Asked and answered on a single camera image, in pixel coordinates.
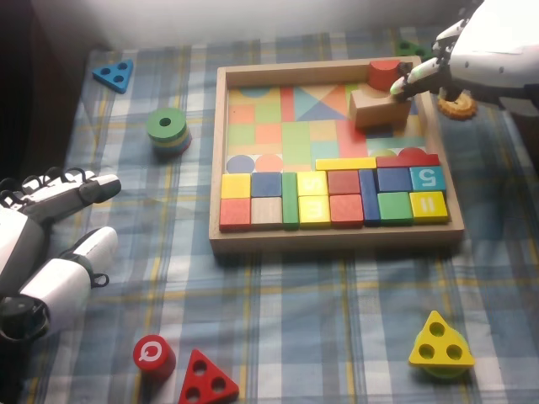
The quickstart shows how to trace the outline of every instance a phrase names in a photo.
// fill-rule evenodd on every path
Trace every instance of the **blue printed triangle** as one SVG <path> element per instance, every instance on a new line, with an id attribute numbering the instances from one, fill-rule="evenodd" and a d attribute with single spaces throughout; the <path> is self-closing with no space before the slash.
<path id="1" fill-rule="evenodd" d="M 105 65 L 92 70 L 93 78 L 117 93 L 124 94 L 129 85 L 133 61 L 119 61 L 111 65 Z"/>
<path id="2" fill-rule="evenodd" d="M 329 108 L 326 104 L 318 102 L 305 114 L 296 118 L 297 121 L 302 120 L 346 120 L 346 117 L 334 109 Z"/>
<path id="3" fill-rule="evenodd" d="M 294 113 L 296 120 L 320 101 L 299 87 L 294 87 Z"/>

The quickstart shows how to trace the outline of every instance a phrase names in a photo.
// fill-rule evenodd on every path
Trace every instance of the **blue rectangular block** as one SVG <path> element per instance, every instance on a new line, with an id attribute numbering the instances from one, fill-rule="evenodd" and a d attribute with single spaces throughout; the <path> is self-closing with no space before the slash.
<path id="1" fill-rule="evenodd" d="M 360 170 L 360 187 L 365 226 L 379 226 L 380 209 L 378 207 L 378 197 L 376 196 L 373 170 Z"/>
<path id="2" fill-rule="evenodd" d="M 414 191 L 446 191 L 446 181 L 440 166 L 411 167 Z"/>
<path id="3" fill-rule="evenodd" d="M 282 182 L 280 173 L 252 173 L 251 197 L 273 198 L 282 196 Z"/>
<path id="4" fill-rule="evenodd" d="M 378 192 L 412 192 L 408 168 L 378 168 Z"/>

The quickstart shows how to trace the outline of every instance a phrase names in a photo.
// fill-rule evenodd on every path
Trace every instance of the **yellow rectangular block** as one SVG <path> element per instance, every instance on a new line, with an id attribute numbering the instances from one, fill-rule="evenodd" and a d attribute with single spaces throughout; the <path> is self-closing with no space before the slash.
<path id="1" fill-rule="evenodd" d="M 328 178 L 323 171 L 297 174 L 297 196 L 321 196 L 328 194 Z"/>
<path id="2" fill-rule="evenodd" d="M 317 159 L 318 171 L 366 170 L 372 168 L 376 168 L 375 157 Z"/>
<path id="3" fill-rule="evenodd" d="M 221 198 L 236 199 L 251 197 L 251 174 L 223 174 Z"/>
<path id="4" fill-rule="evenodd" d="M 441 191 L 410 193 L 416 223 L 440 223 L 449 220 L 446 201 Z"/>
<path id="5" fill-rule="evenodd" d="M 329 197 L 325 196 L 300 196 L 300 227 L 329 227 Z"/>

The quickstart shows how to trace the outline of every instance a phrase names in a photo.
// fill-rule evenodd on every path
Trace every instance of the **red printed shape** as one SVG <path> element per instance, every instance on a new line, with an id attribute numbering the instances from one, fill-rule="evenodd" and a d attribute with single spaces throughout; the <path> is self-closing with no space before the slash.
<path id="1" fill-rule="evenodd" d="M 237 384 L 201 351 L 193 349 L 178 404 L 225 404 L 238 395 Z"/>
<path id="2" fill-rule="evenodd" d="M 280 88 L 280 118 L 283 122 L 295 122 L 294 116 L 294 88 Z"/>
<path id="3" fill-rule="evenodd" d="M 351 120 L 336 120 L 339 156 L 341 158 L 368 157 L 365 133 L 355 128 Z"/>
<path id="4" fill-rule="evenodd" d="M 389 91 L 398 80 L 399 61 L 372 61 L 369 64 L 369 86 L 380 91 Z"/>
<path id="5" fill-rule="evenodd" d="M 437 154 L 427 154 L 417 147 L 407 147 L 402 149 L 395 157 L 377 157 L 376 166 L 378 168 L 398 168 L 398 167 L 423 167 L 439 166 L 440 159 Z"/>
<path id="6" fill-rule="evenodd" d="M 330 196 L 329 210 L 333 227 L 363 226 L 363 205 L 359 195 Z"/>
<path id="7" fill-rule="evenodd" d="M 251 199 L 221 199 L 219 230 L 241 231 L 251 226 Z"/>
<path id="8" fill-rule="evenodd" d="M 328 171 L 330 195 L 360 193 L 360 176 L 357 171 Z"/>
<path id="9" fill-rule="evenodd" d="M 146 335 L 133 349 L 133 361 L 154 379 L 167 379 L 176 368 L 176 355 L 160 335 Z"/>

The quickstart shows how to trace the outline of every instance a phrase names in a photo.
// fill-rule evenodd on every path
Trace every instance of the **checkered fabric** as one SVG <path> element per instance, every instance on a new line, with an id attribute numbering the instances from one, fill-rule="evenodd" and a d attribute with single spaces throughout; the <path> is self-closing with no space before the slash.
<path id="1" fill-rule="evenodd" d="M 175 403 L 195 347 L 239 384 L 239 402 L 539 402 L 537 180 L 505 114 L 440 115 L 467 226 L 458 250 L 217 259 L 208 242 L 219 66 L 392 56 L 399 37 L 428 45 L 440 31 L 94 52 L 88 73 L 129 57 L 135 67 L 124 95 L 87 74 L 67 166 L 116 173 L 123 189 L 57 225 L 51 254 L 100 226 L 118 231 L 119 250 L 77 322 L 34 345 L 22 402 Z M 186 111 L 193 142 L 163 162 L 145 122 L 169 106 Z M 477 360 L 452 382 L 408 366 L 432 310 Z M 148 333 L 178 356 L 159 388 L 131 358 Z"/>

